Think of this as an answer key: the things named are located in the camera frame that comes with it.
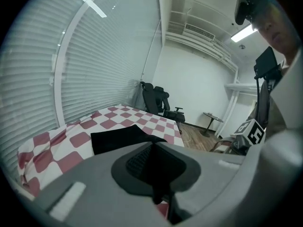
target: ceiling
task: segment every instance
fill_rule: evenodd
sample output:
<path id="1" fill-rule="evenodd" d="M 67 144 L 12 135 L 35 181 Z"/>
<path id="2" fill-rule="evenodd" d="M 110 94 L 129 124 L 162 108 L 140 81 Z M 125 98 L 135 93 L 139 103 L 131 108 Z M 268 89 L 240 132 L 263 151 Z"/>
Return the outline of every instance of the ceiling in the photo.
<path id="1" fill-rule="evenodd" d="M 266 50 L 267 42 L 258 32 L 235 43 L 231 36 L 249 24 L 239 26 L 234 20 L 237 0 L 172 0 L 169 32 L 182 34 L 184 24 L 189 23 L 215 35 L 233 51 L 232 60 L 239 66 L 251 65 Z M 275 52 L 277 61 L 283 56 Z"/>

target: fluorescent light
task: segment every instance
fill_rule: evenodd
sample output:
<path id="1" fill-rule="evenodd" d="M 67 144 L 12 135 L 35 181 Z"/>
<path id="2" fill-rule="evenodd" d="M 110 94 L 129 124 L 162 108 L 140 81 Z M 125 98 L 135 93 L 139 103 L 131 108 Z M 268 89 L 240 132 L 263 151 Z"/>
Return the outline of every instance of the fluorescent light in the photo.
<path id="1" fill-rule="evenodd" d="M 106 14 L 92 1 L 92 0 L 83 0 L 86 2 L 92 9 L 96 11 L 101 17 L 107 17 Z"/>
<path id="2" fill-rule="evenodd" d="M 252 33 L 256 32 L 257 30 L 252 30 L 251 25 L 248 25 L 244 29 L 240 30 L 238 33 L 236 33 L 234 36 L 232 36 L 232 40 L 234 42 L 238 42 L 241 39 L 244 39 L 245 37 L 251 35 Z"/>

